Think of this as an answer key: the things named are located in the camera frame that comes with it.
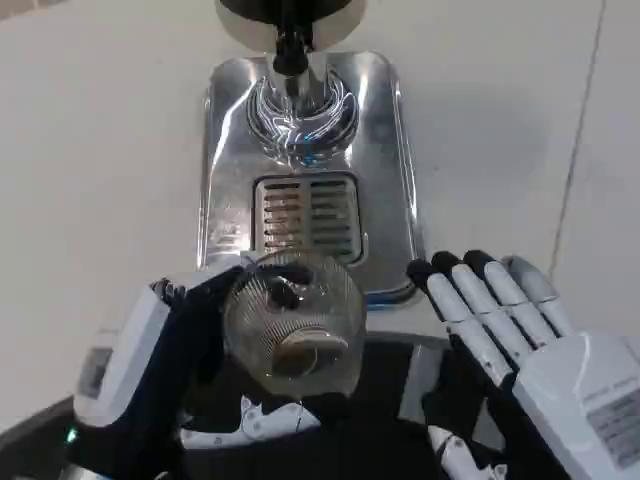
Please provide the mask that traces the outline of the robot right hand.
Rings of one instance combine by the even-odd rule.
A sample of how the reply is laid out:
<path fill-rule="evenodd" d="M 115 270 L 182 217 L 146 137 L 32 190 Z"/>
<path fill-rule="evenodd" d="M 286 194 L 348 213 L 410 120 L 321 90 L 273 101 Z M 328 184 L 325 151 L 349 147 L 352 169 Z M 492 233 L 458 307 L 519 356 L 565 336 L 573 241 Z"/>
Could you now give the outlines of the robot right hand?
<path fill-rule="evenodd" d="M 612 334 L 575 328 L 526 259 L 448 251 L 407 275 L 445 326 L 450 363 L 424 400 L 449 479 L 635 479 L 639 358 Z"/>

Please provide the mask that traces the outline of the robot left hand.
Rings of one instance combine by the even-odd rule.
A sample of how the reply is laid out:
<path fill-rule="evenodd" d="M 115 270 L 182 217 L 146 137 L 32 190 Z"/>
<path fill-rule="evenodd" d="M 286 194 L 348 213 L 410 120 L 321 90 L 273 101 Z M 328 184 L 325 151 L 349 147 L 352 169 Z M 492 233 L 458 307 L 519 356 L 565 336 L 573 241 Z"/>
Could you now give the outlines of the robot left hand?
<path fill-rule="evenodd" d="M 129 317 L 101 329 L 73 396 L 69 472 L 155 479 L 180 470 L 190 390 L 235 361 L 290 399 L 349 395 L 366 303 L 347 270 L 308 251 L 223 254 L 144 286 Z"/>

